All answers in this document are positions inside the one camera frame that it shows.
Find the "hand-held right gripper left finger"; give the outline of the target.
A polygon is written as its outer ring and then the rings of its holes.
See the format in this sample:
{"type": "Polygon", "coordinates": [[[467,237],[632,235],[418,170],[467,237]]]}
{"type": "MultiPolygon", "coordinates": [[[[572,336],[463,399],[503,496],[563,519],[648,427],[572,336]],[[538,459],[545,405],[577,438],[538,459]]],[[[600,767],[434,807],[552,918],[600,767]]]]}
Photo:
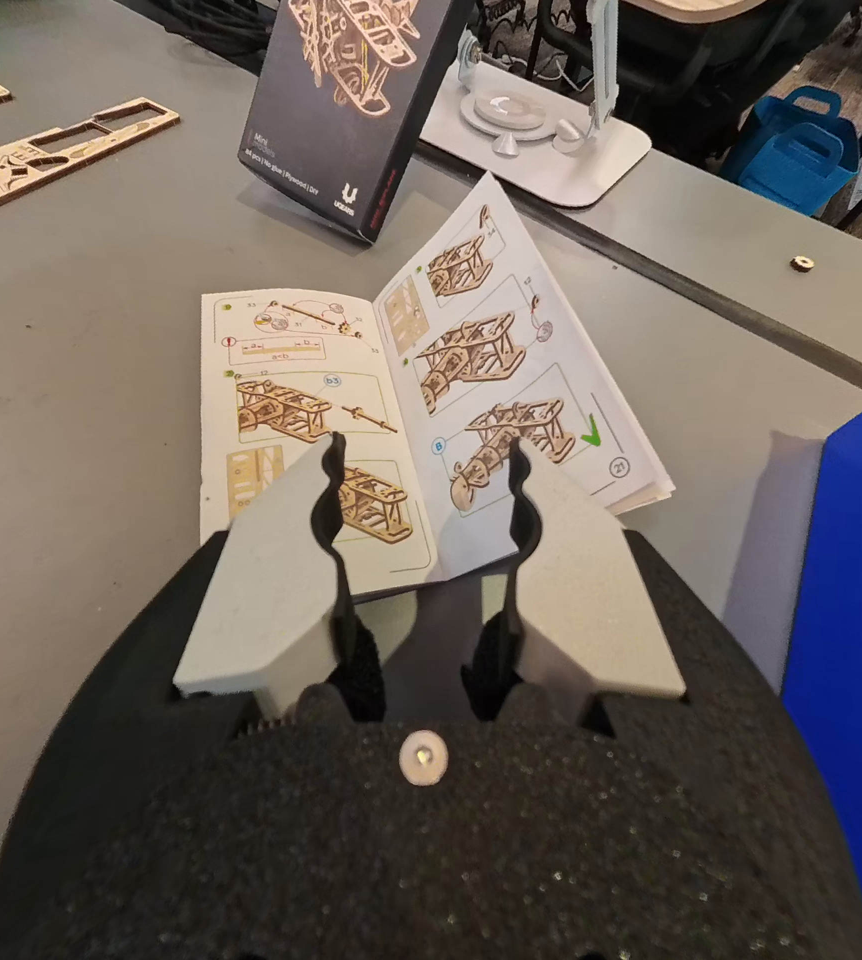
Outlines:
{"type": "Polygon", "coordinates": [[[345,451],[341,433],[315,441],[230,523],[173,674],[181,695],[251,693],[279,719],[329,682],[354,720],[384,719],[377,644],[334,546],[345,451]]]}

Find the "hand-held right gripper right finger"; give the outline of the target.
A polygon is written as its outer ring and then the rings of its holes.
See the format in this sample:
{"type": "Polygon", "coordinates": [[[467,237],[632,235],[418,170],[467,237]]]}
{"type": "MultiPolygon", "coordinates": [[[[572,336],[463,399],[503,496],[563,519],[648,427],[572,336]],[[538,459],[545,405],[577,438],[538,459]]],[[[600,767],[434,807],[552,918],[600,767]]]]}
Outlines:
{"type": "Polygon", "coordinates": [[[622,524],[529,440],[509,449],[512,508],[501,604],[462,684],[496,720],[527,685],[566,722],[590,722],[607,694],[680,701],[687,685],[622,524]]]}

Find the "paper instruction booklet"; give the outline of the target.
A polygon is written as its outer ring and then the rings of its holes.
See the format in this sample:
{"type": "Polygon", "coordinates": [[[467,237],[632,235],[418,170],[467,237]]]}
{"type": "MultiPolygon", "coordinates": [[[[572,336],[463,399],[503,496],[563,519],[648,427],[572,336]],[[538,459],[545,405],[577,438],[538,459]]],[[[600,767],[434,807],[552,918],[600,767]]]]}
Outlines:
{"type": "Polygon", "coordinates": [[[493,174],[371,301],[203,295],[199,410],[201,538],[275,495],[285,561],[312,460],[343,438],[335,546],[357,595],[506,557],[516,440],[616,516],[675,491],[493,174]]]}

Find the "grey desk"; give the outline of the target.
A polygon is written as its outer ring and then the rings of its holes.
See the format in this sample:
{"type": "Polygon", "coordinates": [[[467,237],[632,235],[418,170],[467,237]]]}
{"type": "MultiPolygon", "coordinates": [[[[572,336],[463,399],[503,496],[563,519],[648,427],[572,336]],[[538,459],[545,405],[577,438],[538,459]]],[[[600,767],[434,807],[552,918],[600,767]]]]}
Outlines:
{"type": "MultiPolygon", "coordinates": [[[[1,846],[73,695],[199,545],[201,296],[370,299],[480,172],[418,146],[363,246],[239,164],[256,77],[117,2],[0,2],[0,83],[0,145],[136,97],[180,115],[0,207],[1,846]]],[[[782,642],[821,441],[862,412],[862,242],[660,153],[586,212],[507,192],[677,486],[625,522],[738,640],[782,642]]]]}

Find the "white desk lamp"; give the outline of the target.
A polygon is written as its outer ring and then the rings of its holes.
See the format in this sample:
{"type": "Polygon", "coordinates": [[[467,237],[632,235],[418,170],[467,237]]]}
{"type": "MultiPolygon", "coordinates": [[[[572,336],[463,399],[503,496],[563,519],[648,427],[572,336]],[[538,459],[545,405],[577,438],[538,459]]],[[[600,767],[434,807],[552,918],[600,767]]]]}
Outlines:
{"type": "Polygon", "coordinates": [[[579,210],[597,203],[647,155],[646,133],[614,117],[617,104],[618,2],[589,2],[593,99],[570,99],[494,65],[464,30],[420,135],[421,141],[548,204],[579,210]],[[577,154],[552,147],[566,118],[588,141],[577,154]],[[503,158],[496,137],[514,131],[520,154],[503,158]]]}

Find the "dark model kit box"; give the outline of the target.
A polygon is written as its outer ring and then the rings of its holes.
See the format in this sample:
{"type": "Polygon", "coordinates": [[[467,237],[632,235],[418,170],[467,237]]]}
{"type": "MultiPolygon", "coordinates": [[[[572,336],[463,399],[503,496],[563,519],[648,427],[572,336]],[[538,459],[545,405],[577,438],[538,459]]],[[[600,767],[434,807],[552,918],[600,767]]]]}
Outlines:
{"type": "Polygon", "coordinates": [[[471,1],[280,2],[239,161],[373,243],[472,9],[471,1]]]}

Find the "blue tote bag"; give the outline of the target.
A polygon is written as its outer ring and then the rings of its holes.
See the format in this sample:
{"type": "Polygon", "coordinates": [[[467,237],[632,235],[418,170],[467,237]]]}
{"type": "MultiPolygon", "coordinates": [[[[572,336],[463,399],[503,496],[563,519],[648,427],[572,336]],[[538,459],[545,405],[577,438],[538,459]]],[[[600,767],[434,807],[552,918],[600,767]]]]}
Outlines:
{"type": "Polygon", "coordinates": [[[719,177],[790,210],[812,216],[860,166],[855,124],[833,90],[805,85],[751,108],[719,177]]]}

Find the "light wooden tabletop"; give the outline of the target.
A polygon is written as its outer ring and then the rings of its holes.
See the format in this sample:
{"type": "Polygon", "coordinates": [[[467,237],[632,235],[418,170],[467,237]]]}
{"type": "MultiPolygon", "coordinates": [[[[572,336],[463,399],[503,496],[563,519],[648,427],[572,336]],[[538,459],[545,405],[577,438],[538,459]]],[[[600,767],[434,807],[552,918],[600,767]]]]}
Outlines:
{"type": "Polygon", "coordinates": [[[765,1],[652,1],[632,0],[627,4],[671,22],[685,25],[712,25],[755,10],[765,1]]]}

